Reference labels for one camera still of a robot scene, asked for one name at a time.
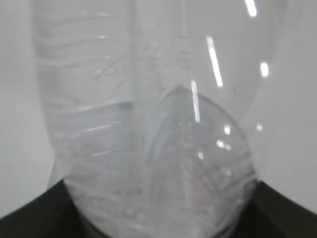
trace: water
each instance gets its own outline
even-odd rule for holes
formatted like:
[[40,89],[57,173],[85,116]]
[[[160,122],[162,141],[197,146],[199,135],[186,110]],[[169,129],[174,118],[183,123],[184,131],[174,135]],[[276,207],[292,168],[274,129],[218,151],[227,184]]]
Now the water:
[[187,35],[186,2],[33,0],[59,169],[79,211],[113,238],[209,238],[256,185],[243,132],[203,96],[210,62]]

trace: clear plastic bottle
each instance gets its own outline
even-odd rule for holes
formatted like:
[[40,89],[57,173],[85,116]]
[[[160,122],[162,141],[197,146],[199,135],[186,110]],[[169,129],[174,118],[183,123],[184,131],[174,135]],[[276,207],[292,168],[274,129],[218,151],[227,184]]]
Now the clear plastic bottle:
[[131,207],[142,202],[128,2],[32,2],[40,94],[58,168],[82,214],[112,237],[123,232],[118,224],[137,223]]
[[49,133],[98,229],[229,235],[257,184],[239,124],[267,77],[283,2],[33,0]]

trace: plastic bottle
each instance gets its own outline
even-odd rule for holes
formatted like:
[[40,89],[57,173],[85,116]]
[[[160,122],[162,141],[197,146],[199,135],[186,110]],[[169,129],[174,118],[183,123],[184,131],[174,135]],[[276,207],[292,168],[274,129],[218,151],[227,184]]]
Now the plastic bottle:
[[113,238],[230,234],[257,184],[239,124],[267,77],[275,5],[33,0],[48,130],[94,226]]
[[127,0],[34,0],[43,108],[56,161],[81,213],[119,237],[142,201],[134,156]]

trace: black surface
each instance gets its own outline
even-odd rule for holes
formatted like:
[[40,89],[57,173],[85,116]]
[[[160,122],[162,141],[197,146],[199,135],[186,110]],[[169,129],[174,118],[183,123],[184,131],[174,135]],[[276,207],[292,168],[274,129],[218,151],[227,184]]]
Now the black surface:
[[[62,181],[0,220],[0,238],[104,237],[80,219]],[[317,238],[317,216],[261,183],[232,238]]]

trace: transparent plastic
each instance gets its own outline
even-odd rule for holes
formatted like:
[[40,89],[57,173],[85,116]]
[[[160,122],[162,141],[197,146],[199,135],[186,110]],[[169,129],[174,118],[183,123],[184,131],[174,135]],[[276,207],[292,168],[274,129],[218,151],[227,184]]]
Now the transparent plastic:
[[229,235],[257,184],[240,125],[254,123],[285,9],[274,0],[33,0],[49,134],[93,225],[113,238]]

